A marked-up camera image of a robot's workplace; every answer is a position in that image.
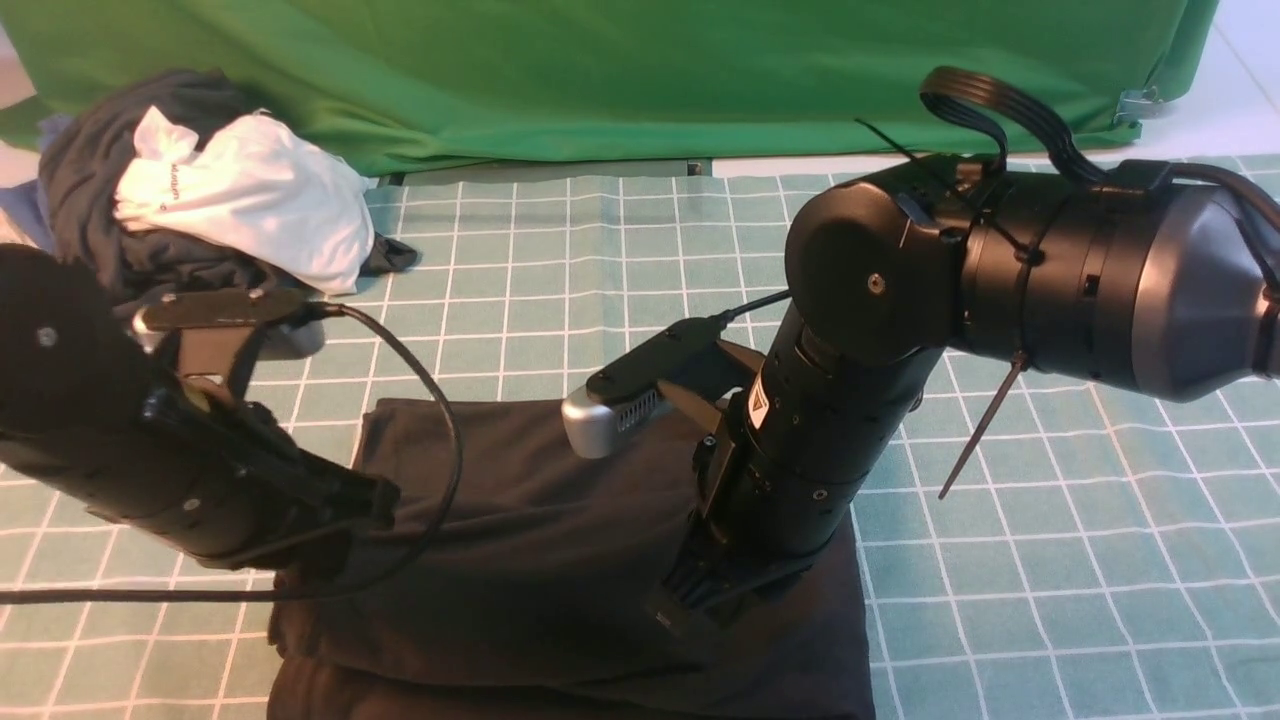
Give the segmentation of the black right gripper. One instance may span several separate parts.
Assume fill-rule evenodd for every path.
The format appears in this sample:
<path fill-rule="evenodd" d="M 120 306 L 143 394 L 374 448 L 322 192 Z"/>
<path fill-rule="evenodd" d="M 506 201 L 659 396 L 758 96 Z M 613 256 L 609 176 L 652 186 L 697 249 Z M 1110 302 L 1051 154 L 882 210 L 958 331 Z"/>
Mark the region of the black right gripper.
<path fill-rule="evenodd" d="M 841 487 L 772 462 L 748 436 L 704 436 L 692 452 L 698 503 L 649 612 L 676 635 L 735 623 L 817 562 L 841 518 Z"/>

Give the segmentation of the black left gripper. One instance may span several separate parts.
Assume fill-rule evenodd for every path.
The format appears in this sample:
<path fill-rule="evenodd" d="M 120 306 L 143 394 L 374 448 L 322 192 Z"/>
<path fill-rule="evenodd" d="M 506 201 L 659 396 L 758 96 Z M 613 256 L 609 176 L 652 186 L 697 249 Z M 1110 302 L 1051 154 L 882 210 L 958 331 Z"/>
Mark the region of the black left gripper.
<path fill-rule="evenodd" d="M 156 389 L 137 427 L 131 525 L 206 568 L 333 577 L 353 539 L 396 524 L 398 486 L 301 450 L 248 406 Z"/>

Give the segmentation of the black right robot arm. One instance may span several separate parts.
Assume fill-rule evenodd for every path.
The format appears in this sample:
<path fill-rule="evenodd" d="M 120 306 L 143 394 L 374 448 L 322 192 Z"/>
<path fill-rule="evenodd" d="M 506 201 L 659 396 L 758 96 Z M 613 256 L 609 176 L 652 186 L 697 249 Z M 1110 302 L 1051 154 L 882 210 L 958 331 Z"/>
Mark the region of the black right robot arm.
<path fill-rule="evenodd" d="M 1176 404 L 1277 374 L 1277 202 L 1217 167 L 1124 161 L 1094 183 L 934 155 L 818 193 L 783 251 L 763 354 L 718 316 L 658 336 L 726 369 L 660 395 L 703 427 L 698 507 L 650 601 L 684 634 L 812 568 L 946 350 L 1005 361 L 961 459 L 1024 372 Z"/>

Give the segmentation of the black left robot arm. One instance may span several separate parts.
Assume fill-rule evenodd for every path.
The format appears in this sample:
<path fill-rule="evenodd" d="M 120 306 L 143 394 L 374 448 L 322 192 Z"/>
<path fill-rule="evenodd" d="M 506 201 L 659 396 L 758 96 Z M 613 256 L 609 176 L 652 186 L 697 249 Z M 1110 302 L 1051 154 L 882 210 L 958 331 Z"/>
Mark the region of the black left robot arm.
<path fill-rule="evenodd" d="M 179 293 L 128 334 L 96 275 L 3 245 L 3 464 L 204 566 L 329 577 L 388 530 L 399 489 L 302 450 L 246 391 L 280 328 L 320 307 L 292 290 Z"/>

